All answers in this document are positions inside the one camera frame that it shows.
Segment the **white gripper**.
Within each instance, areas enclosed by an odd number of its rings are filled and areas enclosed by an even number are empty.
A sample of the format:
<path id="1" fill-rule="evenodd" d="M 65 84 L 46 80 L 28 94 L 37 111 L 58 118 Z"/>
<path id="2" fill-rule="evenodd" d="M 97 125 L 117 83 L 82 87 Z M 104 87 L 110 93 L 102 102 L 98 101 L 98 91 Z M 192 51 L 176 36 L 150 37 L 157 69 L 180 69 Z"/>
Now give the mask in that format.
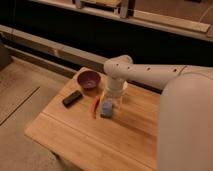
<path id="1" fill-rule="evenodd" d="M 128 83 L 126 80 L 120 78 L 108 78 L 101 95 L 101 102 L 110 100 L 114 108 L 120 109 L 127 87 Z"/>

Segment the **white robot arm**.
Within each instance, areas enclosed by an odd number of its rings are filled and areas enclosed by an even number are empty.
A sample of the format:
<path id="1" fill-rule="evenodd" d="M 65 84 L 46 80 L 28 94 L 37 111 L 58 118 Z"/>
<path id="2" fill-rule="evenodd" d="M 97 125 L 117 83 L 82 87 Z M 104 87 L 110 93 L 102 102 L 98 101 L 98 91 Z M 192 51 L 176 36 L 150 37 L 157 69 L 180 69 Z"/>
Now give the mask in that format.
<path id="1" fill-rule="evenodd" d="M 213 171 L 213 67 L 135 64 L 121 55 L 106 60 L 104 72 L 115 95 L 127 80 L 162 91 L 157 171 Z"/>

